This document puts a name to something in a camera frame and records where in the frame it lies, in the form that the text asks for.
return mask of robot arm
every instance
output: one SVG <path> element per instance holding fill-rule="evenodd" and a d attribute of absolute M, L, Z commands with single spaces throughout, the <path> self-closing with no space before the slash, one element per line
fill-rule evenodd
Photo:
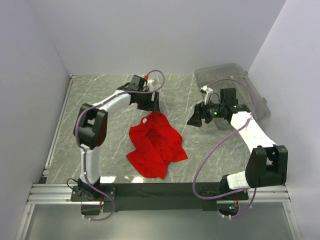
<path fill-rule="evenodd" d="M 114 94 L 106 99 L 94 103 L 93 105 L 85 103 L 81 106 L 78 115 L 80 115 L 87 108 L 100 105 L 101 103 L 106 102 L 106 100 L 117 96 L 107 104 L 89 110 L 81 119 L 78 128 L 78 136 L 81 146 L 85 149 L 85 151 L 81 149 L 81 172 L 78 180 L 79 186 L 82 186 L 82 188 L 86 189 L 88 192 L 91 191 L 91 188 L 86 186 L 84 173 L 84 154 L 86 157 L 86 176 L 89 182 L 94 186 L 95 184 L 98 185 L 100 182 L 99 151 L 101 144 L 106 139 L 108 117 L 113 115 L 121 108 L 129 106 L 133 103 L 136 103 L 137 108 L 140 110 L 160 112 L 159 93 L 157 91 L 150 94 L 131 92 L 119 95 L 119 93 L 128 91 L 152 91 L 155 83 L 156 82 L 152 79 L 145 79 L 143 77 L 134 75 L 131 82 L 120 86 L 114 92 Z"/>
<path fill-rule="evenodd" d="M 224 118 L 236 130 L 251 152 L 245 171 L 223 176 L 221 184 L 226 190 L 243 188 L 259 188 L 282 185 L 287 178 L 288 150 L 285 146 L 278 146 L 259 127 L 252 117 L 249 108 L 238 104 L 235 88 L 220 90 L 220 103 L 210 101 L 212 89 L 204 86 L 201 92 L 206 94 L 204 101 L 194 106 L 194 114 L 187 122 L 188 125 L 201 127 L 202 119 L 210 123 L 213 118 Z"/>

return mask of white wall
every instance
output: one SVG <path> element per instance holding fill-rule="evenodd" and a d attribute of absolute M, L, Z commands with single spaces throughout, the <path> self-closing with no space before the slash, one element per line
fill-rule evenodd
<path fill-rule="evenodd" d="M 29 0 L 72 74 L 248 70 L 285 0 Z"/>
<path fill-rule="evenodd" d="M 287 0 L 249 70 L 271 111 L 264 129 L 289 151 L 287 188 L 305 240 L 320 239 L 319 13 L 319 0 Z"/>
<path fill-rule="evenodd" d="M 0 1 L 0 239 L 15 237 L 70 77 L 27 0 Z"/>

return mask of red fabric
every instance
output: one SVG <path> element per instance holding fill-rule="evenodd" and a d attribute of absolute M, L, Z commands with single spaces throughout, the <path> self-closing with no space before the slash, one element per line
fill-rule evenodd
<path fill-rule="evenodd" d="M 129 136 L 135 150 L 126 157 L 146 178 L 163 179 L 170 162 L 188 158 L 181 146 L 181 135 L 162 113 L 152 112 L 142 118 L 139 125 L 130 128 Z"/>

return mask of translucent plastic container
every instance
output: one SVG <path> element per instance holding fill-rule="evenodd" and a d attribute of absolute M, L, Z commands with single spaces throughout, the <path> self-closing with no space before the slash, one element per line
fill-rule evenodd
<path fill-rule="evenodd" d="M 196 78 L 196 84 L 200 89 L 202 86 L 208 85 L 216 80 L 232 78 L 248 87 L 255 95 L 256 109 L 253 115 L 254 119 L 259 122 L 262 119 L 266 119 L 270 116 L 270 110 L 266 105 L 266 101 L 257 92 L 252 82 L 248 78 L 248 73 L 245 72 L 239 64 L 230 63 L 218 66 L 211 66 L 206 68 L 200 68 L 194 72 Z M 240 84 L 234 81 L 222 81 L 211 86 L 213 92 L 220 94 L 220 89 L 224 88 L 236 88 L 236 97 L 239 100 L 239 104 L 246 104 L 250 110 L 252 110 L 253 102 L 248 91 Z M 213 95 L 211 97 L 213 102 L 218 102 L 218 97 Z M 232 128 L 228 122 L 221 118 L 214 118 L 216 126 L 220 130 L 226 130 Z"/>

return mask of gray marble surface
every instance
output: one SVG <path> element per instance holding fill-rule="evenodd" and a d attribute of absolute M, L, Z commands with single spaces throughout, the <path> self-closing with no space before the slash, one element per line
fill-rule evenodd
<path fill-rule="evenodd" d="M 183 138 L 182 147 L 187 160 L 170 163 L 164 179 L 144 178 L 129 163 L 126 154 L 135 147 L 129 138 L 129 129 L 140 123 L 148 112 L 132 104 L 122 108 L 108 119 L 107 138 L 100 149 L 99 170 L 105 181 L 116 183 L 176 183 L 192 182 L 195 172 L 208 152 L 234 129 L 219 130 L 214 122 L 201 128 L 187 125 L 194 112 L 194 104 L 203 100 L 192 74 L 166 75 L 160 92 L 160 110 L 171 126 Z M 73 129 L 80 106 L 93 104 L 111 95 L 119 86 L 131 81 L 131 75 L 77 75 L 73 81 L 66 109 L 53 153 L 48 184 L 64 184 L 68 178 L 80 174 L 81 156 Z M 223 143 L 209 158 L 198 177 L 198 182 L 219 182 L 225 174 L 243 171 L 250 153 L 246 144 L 235 135 Z"/>

